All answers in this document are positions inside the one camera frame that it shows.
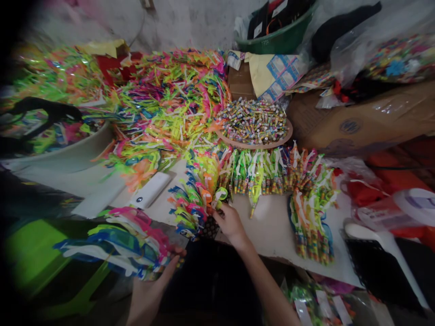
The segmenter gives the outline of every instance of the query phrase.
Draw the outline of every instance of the round tray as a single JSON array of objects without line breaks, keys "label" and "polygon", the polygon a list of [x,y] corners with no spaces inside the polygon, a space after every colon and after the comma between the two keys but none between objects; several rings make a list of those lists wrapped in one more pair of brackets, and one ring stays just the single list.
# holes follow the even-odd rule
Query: round tray
[{"label": "round tray", "polygon": [[226,144],[231,145],[231,146],[235,146],[235,147],[242,148],[242,149],[270,149],[270,148],[275,148],[275,147],[278,147],[278,146],[285,144],[290,139],[291,135],[293,134],[293,126],[292,126],[290,120],[288,120],[288,119],[286,119],[286,120],[287,120],[286,126],[288,128],[287,135],[283,139],[281,139],[280,141],[277,141],[274,143],[269,143],[266,145],[248,145],[248,144],[244,144],[244,143],[239,143],[235,140],[231,140],[231,139],[225,137],[220,130],[216,131],[216,133],[220,139],[222,139]]}]

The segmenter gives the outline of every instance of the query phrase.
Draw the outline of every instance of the finger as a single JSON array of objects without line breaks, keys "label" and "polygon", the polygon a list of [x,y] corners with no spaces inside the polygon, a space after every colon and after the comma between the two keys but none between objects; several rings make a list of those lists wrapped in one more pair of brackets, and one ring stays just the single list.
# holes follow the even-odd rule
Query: finger
[{"label": "finger", "polygon": [[221,210],[224,212],[224,214],[230,213],[234,208],[229,206],[227,203],[222,203]]},{"label": "finger", "polygon": [[166,287],[169,284],[169,281],[171,280],[172,276],[177,270],[177,264],[179,260],[180,260],[180,256],[175,256],[174,258],[172,258],[168,266],[166,266],[166,268],[164,269],[162,275],[156,281],[162,287]]},{"label": "finger", "polygon": [[219,215],[217,211],[213,212],[213,218],[219,226],[222,226],[225,223],[224,219]]},{"label": "finger", "polygon": [[177,245],[173,245],[170,247],[169,251],[172,253],[172,257],[178,255],[180,257],[186,257],[187,251],[186,249],[183,249],[182,247],[179,247]]}]

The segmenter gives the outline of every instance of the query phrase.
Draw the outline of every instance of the cardboard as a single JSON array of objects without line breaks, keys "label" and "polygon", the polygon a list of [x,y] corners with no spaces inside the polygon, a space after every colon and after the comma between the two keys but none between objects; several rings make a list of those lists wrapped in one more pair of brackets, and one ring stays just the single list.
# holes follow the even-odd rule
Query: cardboard
[{"label": "cardboard", "polygon": [[316,109],[321,91],[296,94],[287,117],[298,147],[365,157],[435,130],[435,81],[399,87],[349,107]]},{"label": "cardboard", "polygon": [[240,68],[236,69],[229,67],[228,70],[228,86],[232,94],[232,99],[238,100],[239,97],[247,100],[256,100],[254,87],[252,86],[251,73],[249,71],[249,63],[242,62]]}]

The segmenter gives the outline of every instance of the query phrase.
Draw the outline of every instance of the plastic container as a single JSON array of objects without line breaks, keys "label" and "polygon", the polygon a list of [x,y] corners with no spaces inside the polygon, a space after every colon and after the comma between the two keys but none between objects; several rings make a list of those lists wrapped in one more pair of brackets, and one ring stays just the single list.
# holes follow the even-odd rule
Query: plastic container
[{"label": "plastic container", "polygon": [[254,54],[292,54],[301,44],[308,24],[313,18],[314,11],[318,5],[319,2],[316,1],[294,23],[272,34],[248,40],[242,39],[237,32],[234,32],[234,40],[242,52]]},{"label": "plastic container", "polygon": [[98,164],[99,162],[91,162],[91,160],[104,151],[112,138],[110,123],[106,122],[93,135],[63,149],[36,156],[4,159],[1,163],[21,163],[63,173],[77,172]]},{"label": "plastic container", "polygon": [[355,217],[374,231],[435,226],[435,193],[419,189],[396,192],[355,211]]}]

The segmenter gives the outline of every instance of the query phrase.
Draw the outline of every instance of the green stool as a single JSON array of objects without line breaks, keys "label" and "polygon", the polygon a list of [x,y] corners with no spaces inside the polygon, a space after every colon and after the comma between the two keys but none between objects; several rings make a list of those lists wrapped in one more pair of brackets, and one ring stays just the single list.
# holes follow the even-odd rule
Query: green stool
[{"label": "green stool", "polygon": [[45,319],[86,315],[95,305],[92,296],[110,273],[107,262],[80,262],[53,249],[54,244],[68,238],[87,238],[87,231],[95,225],[88,221],[36,220],[7,239],[7,257],[16,287],[36,303]]}]

